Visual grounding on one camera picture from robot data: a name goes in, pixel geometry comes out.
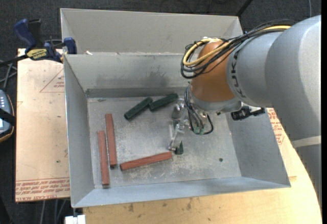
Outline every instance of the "yellow cable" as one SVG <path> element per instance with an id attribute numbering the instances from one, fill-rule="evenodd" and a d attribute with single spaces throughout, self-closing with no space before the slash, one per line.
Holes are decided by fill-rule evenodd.
<path id="1" fill-rule="evenodd" d="M 272 27 L 267 27 L 262 29 L 262 31 L 266 31 L 266 30 L 280 30 L 280 29 L 288 29 L 290 26 L 272 26 Z M 193 44 L 193 46 L 186 52 L 186 54 L 184 55 L 183 58 L 183 64 L 185 66 L 192 66 L 192 65 L 196 65 L 199 64 L 200 62 L 202 62 L 203 60 L 205 60 L 206 58 L 210 57 L 211 55 L 223 50 L 224 48 L 226 48 L 227 46 L 229 46 L 229 42 L 225 42 L 223 44 L 221 44 L 220 46 L 218 46 L 217 48 L 213 49 L 210 53 L 207 53 L 206 55 L 202 56 L 201 58 L 196 59 L 193 62 L 187 62 L 187 59 L 189 58 L 189 56 L 191 55 L 192 52 L 195 51 L 195 49 L 197 49 L 198 47 L 200 47 L 203 44 L 207 44 L 209 42 L 219 42 L 222 41 L 220 39 L 217 38 L 205 38 L 202 39 L 198 42 L 196 42 L 195 44 Z"/>

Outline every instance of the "blue clamp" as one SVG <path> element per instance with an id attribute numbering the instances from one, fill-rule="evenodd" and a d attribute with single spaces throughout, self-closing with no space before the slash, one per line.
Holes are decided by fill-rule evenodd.
<path id="1" fill-rule="evenodd" d="M 53 45 L 53 42 L 40 40 L 41 20 L 27 21 L 23 19 L 14 26 L 14 32 L 20 40 L 27 44 L 25 55 L 34 61 L 51 60 L 62 62 L 62 54 L 56 51 L 55 46 L 65 46 L 65 54 L 76 54 L 77 47 L 72 37 L 67 37 L 63 42 Z"/>

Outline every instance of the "red wooden stick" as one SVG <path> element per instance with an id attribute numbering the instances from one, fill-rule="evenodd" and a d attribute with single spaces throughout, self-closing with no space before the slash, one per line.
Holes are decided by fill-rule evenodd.
<path id="1" fill-rule="evenodd" d="M 98 131 L 98 139 L 99 139 L 99 153 L 100 153 L 102 185 L 108 186 L 110 184 L 110 180 L 109 180 L 106 136 L 104 135 L 104 131 Z"/>
<path id="2" fill-rule="evenodd" d="M 106 128 L 108 137 L 109 164 L 110 167 L 117 165 L 116 141 L 113 130 L 112 114 L 106 114 Z"/>
<path id="3" fill-rule="evenodd" d="M 169 160 L 172 157 L 173 156 L 172 156 L 171 152 L 160 153 L 160 154 L 157 154 L 157 155 L 144 157 L 144 158 L 137 159 L 137 160 L 124 162 L 124 163 L 120 164 L 120 167 L 121 167 L 121 170 L 127 170 L 127 169 L 140 167 L 140 166 L 143 166 L 143 165 L 148 165 L 150 163 L 154 163 L 154 162 L 158 162 L 158 161 Z"/>

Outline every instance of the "dark green block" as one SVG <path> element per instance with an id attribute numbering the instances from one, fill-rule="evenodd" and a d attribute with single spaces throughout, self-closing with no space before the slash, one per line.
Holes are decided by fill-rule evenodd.
<path id="1" fill-rule="evenodd" d="M 143 101 L 141 101 L 139 104 L 135 105 L 128 112 L 126 112 L 124 114 L 124 117 L 127 120 L 130 120 L 131 118 L 133 118 L 134 116 L 136 116 L 137 114 L 139 114 L 140 112 L 142 112 L 150 103 L 152 103 L 152 101 L 153 100 L 152 100 L 151 97 L 147 97 L 146 99 L 144 99 Z"/>
<path id="2" fill-rule="evenodd" d="M 174 102 L 175 100 L 178 99 L 178 94 L 177 93 L 171 93 L 169 95 L 167 95 L 166 97 L 164 98 L 161 98 L 157 101 L 154 101 L 152 103 L 149 104 L 149 109 L 150 111 L 154 111 L 160 107 L 163 107 L 169 103 L 172 103 Z"/>
<path id="3" fill-rule="evenodd" d="M 180 142 L 180 145 L 178 148 L 175 150 L 176 155 L 182 155 L 184 153 L 184 147 L 183 147 L 183 142 Z"/>

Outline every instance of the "black carpet floor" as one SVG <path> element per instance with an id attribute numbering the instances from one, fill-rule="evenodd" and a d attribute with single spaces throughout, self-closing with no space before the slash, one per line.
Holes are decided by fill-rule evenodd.
<path id="1" fill-rule="evenodd" d="M 144 12 L 173 12 L 209 15 L 235 15 L 246 0 L 0 0 L 0 59 L 9 60 L 24 47 L 13 32 L 23 18 L 42 19 L 44 38 L 60 38 L 60 8 L 102 9 Z M 321 0 L 311 0 L 312 16 L 321 14 Z M 308 0 L 254 0 L 241 16 L 243 30 L 274 19 L 300 21 L 309 17 Z M 0 79 L 7 69 L 0 67 Z M 16 102 L 16 78 L 9 80 L 7 93 Z M 0 200 L 14 223 L 39 223 L 42 202 L 15 203 L 15 136 L 0 143 Z M 53 223 L 55 202 L 45 206 L 44 223 Z M 66 203 L 63 215 L 71 214 Z M 4 214 L 0 206 L 0 215 Z"/>

